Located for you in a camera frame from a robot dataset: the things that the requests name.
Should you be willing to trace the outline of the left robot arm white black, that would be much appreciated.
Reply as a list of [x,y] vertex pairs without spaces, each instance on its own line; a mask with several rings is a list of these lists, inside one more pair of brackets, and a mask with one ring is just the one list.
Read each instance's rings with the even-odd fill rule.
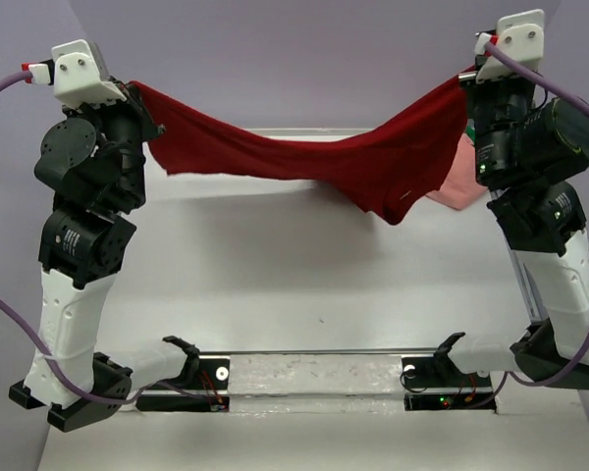
[[191,385],[198,349],[167,336],[144,350],[97,350],[107,296],[135,233],[130,213],[145,201],[143,145],[164,129],[134,84],[98,104],[65,107],[65,119],[43,137],[35,177],[54,193],[40,239],[42,313],[39,343],[27,376],[10,399],[46,407],[62,432],[105,420],[149,387]]

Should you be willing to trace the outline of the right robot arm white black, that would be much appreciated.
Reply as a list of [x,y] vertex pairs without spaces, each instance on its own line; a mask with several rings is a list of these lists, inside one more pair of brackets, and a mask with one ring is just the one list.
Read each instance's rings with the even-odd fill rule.
[[589,391],[589,242],[569,179],[589,168],[589,106],[561,91],[535,106],[520,76],[459,78],[475,126],[476,179],[510,253],[533,282],[546,316],[516,342],[457,333],[432,361],[453,385],[466,374],[505,372],[522,384]]

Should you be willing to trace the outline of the dark red t shirt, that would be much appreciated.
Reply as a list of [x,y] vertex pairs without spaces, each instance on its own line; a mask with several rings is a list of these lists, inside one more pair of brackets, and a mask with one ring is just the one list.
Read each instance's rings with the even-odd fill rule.
[[148,144],[169,175],[232,175],[317,181],[364,212],[399,224],[441,187],[467,121],[465,92],[450,78],[378,128],[329,142],[277,140],[209,117],[142,83],[136,85],[164,133]]

